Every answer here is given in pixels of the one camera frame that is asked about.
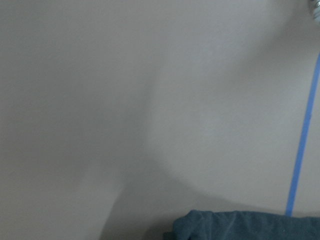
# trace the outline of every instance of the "blue tape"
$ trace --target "blue tape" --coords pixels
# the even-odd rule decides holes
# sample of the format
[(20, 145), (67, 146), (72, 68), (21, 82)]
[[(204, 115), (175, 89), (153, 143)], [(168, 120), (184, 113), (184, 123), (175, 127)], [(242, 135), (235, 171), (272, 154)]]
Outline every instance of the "blue tape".
[(297, 188), (298, 188), (298, 183), (299, 183), (299, 176), (300, 176), (301, 166), (302, 166), (303, 159), (304, 159), (304, 153), (305, 153), (306, 143), (307, 143), (307, 139), (308, 139), (308, 132), (309, 132), (312, 111), (313, 111), (316, 92), (317, 92), (319, 76), (320, 76), (320, 54), (318, 56), (318, 59), (316, 61), (316, 65), (315, 65), (315, 69), (314, 69), (311, 89), (310, 89), (310, 93), (309, 93), (308, 103), (306, 106), (306, 111), (305, 111), (305, 116), (304, 116), (304, 121), (303, 121), (303, 126), (302, 126), (302, 132), (301, 132), (301, 136), (300, 136), (300, 143), (299, 143), (299, 147), (298, 147), (298, 152), (296, 154), (296, 160), (295, 160), (293, 176), (292, 176), (292, 180), (291, 180), (290, 192), (289, 192), (289, 196), (288, 196), (288, 200), (287, 200), (287, 204), (286, 204), (286, 210), (285, 210), (285, 215), (287, 215), (287, 216), (292, 216), (293, 209), (295, 206)]

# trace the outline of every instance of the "cloth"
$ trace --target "cloth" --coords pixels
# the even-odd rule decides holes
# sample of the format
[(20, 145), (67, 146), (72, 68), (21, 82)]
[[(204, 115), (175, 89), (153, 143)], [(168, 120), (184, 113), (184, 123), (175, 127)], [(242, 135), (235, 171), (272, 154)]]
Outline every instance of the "cloth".
[(164, 240), (320, 240), (320, 217), (253, 211), (192, 210), (174, 221)]

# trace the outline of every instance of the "gray surface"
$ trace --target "gray surface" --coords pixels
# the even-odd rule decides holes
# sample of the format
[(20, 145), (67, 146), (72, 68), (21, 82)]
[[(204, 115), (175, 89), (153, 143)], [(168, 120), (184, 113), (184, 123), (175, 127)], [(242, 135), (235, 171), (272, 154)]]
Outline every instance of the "gray surface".
[[(320, 28), (293, 0), (0, 3), (0, 238), (161, 239), (283, 213)], [(318, 215), (317, 97), (297, 216)]]

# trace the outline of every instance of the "shiny metal knob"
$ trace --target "shiny metal knob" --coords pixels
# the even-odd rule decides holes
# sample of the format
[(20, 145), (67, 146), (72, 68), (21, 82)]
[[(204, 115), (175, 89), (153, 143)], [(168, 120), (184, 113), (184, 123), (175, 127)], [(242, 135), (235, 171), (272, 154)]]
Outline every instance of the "shiny metal knob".
[(308, 0), (309, 9), (312, 14), (314, 21), (320, 24), (320, 0)]

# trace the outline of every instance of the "teal cloth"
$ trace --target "teal cloth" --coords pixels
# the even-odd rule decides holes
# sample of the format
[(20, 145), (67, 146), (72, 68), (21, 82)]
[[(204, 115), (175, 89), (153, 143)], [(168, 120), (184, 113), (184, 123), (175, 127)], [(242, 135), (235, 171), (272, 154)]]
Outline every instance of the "teal cloth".
[(192, 210), (174, 221), (164, 240), (320, 240), (319, 217), (253, 211)]

